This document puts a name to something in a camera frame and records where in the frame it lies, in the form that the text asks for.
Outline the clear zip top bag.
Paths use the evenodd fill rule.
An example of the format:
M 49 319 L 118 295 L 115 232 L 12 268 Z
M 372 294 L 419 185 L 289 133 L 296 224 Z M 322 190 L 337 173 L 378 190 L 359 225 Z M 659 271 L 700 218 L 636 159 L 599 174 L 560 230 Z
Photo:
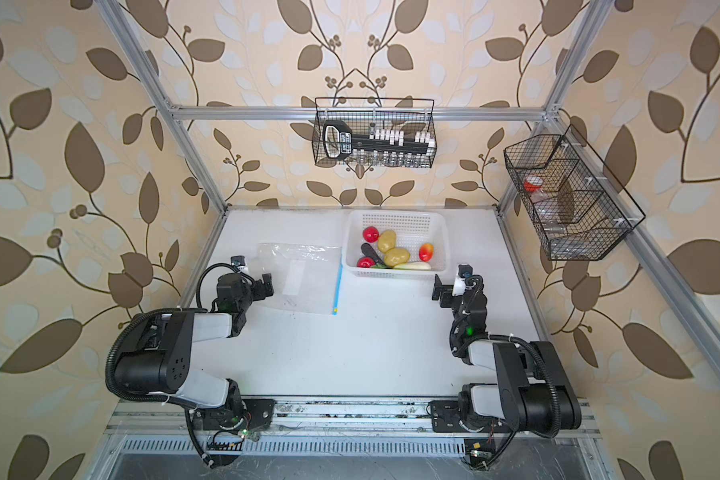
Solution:
M 332 246 L 260 243 L 262 272 L 270 274 L 274 295 L 263 301 L 271 309 L 332 315 L 340 280 L 341 249 Z

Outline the red yellow toy mango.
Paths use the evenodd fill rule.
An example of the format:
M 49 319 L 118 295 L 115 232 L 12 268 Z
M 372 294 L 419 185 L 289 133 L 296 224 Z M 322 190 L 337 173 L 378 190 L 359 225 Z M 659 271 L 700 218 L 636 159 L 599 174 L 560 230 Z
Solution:
M 434 246 L 431 243 L 425 243 L 420 246 L 418 251 L 419 260 L 429 262 L 434 256 Z

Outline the yellow toy potato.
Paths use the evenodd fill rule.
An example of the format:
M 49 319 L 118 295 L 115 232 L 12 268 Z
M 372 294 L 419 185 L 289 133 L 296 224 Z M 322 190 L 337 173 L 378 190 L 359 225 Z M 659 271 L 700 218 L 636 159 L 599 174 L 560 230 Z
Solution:
M 396 243 L 397 235 L 392 230 L 383 231 L 376 241 L 377 248 L 382 253 L 387 253 L 389 250 L 394 249 Z
M 410 253 L 405 248 L 391 248 L 384 253 L 383 261 L 387 267 L 394 268 L 397 265 L 407 263 Z

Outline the red toy apple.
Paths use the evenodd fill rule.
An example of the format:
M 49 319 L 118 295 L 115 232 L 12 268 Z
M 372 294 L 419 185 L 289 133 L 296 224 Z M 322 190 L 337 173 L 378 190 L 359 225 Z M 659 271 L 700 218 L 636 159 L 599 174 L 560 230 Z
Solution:
M 365 242 L 375 243 L 378 240 L 380 233 L 376 227 L 369 226 L 363 230 L 362 236 Z

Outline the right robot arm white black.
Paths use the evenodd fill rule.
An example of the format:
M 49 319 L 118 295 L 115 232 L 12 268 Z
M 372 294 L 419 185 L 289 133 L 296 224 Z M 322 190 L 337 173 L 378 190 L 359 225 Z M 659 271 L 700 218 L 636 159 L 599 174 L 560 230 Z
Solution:
M 435 432 L 483 433 L 499 426 L 553 438 L 581 426 L 579 400 L 552 343 L 491 333 L 483 278 L 470 265 L 460 265 L 451 284 L 435 276 L 432 300 L 453 315 L 452 356 L 495 375 L 491 383 L 463 385 L 454 401 L 430 402 Z

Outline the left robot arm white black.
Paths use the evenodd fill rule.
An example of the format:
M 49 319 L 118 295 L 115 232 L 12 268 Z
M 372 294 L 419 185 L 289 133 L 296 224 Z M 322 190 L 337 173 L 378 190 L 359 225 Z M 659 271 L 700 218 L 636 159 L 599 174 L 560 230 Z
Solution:
M 216 275 L 215 296 L 202 304 L 202 281 Z M 269 273 L 254 277 L 242 256 L 209 265 L 195 286 L 194 304 L 140 313 L 124 327 L 105 366 L 107 389 L 126 402 L 177 406 L 186 428 L 244 437 L 268 427 L 272 399 L 246 399 L 231 378 L 215 376 L 192 363 L 193 350 L 242 333 L 247 312 L 274 294 Z

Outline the white toy radish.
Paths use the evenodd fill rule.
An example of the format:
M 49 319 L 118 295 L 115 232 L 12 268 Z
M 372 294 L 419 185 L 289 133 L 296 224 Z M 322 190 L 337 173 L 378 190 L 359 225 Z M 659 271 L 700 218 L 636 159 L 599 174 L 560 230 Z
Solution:
M 401 263 L 401 264 L 395 265 L 394 269 L 405 270 L 405 271 L 431 271 L 432 266 L 428 262 L 418 261 L 418 262 Z

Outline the white plastic basket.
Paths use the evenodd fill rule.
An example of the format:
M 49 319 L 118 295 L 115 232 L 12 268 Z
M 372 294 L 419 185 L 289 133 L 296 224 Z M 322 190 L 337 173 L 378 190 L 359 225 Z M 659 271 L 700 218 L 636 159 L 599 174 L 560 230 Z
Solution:
M 431 271 L 405 271 L 387 267 L 358 268 L 357 262 L 365 257 L 361 252 L 364 241 L 362 232 L 366 227 L 376 227 L 381 234 L 392 230 L 397 235 L 396 247 L 405 248 L 410 253 L 408 262 L 418 262 L 418 251 L 421 245 L 431 243 L 434 256 L 428 263 Z M 371 244 L 382 257 L 384 253 L 377 248 L 376 242 Z M 358 277 L 416 279 L 426 280 L 436 274 L 444 274 L 452 266 L 448 229 L 445 218 L 432 212 L 395 211 L 395 210 L 357 210 L 347 220 L 344 246 L 342 248 L 342 266 L 344 270 Z

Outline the red toy tomato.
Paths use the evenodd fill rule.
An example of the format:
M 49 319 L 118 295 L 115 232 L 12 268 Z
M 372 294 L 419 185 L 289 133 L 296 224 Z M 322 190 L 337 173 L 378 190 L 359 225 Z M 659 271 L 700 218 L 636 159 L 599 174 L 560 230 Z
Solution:
M 373 268 L 375 265 L 376 262 L 370 257 L 363 257 L 356 264 L 358 268 Z

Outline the dark toy eggplant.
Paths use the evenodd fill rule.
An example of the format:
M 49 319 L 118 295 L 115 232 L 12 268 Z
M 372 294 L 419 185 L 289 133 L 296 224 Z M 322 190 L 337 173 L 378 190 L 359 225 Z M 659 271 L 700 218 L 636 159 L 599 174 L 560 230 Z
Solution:
M 374 247 L 369 243 L 363 243 L 361 245 L 361 252 L 365 257 L 370 258 L 375 265 L 379 266 L 380 268 L 386 268 L 386 264 L 384 263 L 384 260 L 382 257 L 376 252 Z

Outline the red capped clear bottle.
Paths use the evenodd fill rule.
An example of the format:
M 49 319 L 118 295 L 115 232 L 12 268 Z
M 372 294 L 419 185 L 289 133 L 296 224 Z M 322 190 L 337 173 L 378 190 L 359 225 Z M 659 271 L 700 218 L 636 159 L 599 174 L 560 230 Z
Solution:
M 544 179 L 538 175 L 526 176 L 523 180 L 523 189 L 534 207 L 553 198 L 553 195 L 544 188 Z

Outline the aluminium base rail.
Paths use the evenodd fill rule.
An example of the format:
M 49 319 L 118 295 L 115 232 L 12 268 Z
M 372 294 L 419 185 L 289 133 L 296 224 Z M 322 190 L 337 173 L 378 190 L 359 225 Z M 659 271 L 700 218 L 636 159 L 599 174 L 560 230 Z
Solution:
M 193 422 L 200 445 L 224 456 L 405 456 L 458 458 L 476 443 L 498 445 L 508 434 L 501 420 L 482 428 L 461 424 L 450 397 L 281 396 L 264 423 L 238 434 Z M 194 454 L 178 407 L 122 403 L 105 429 L 127 453 Z

